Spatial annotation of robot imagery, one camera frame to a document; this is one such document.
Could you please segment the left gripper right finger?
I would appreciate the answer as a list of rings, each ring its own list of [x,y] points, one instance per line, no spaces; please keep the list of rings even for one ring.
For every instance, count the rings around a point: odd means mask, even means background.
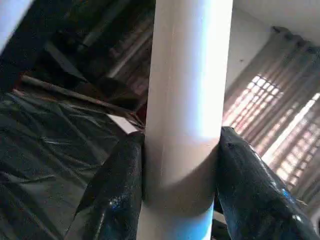
[[[318,240],[283,181],[231,127],[221,129],[216,184],[232,240]]]

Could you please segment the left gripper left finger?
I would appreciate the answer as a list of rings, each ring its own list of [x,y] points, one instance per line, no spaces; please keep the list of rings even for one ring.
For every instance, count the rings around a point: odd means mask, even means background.
[[[128,134],[89,181],[67,240],[135,240],[142,205],[143,134]]]

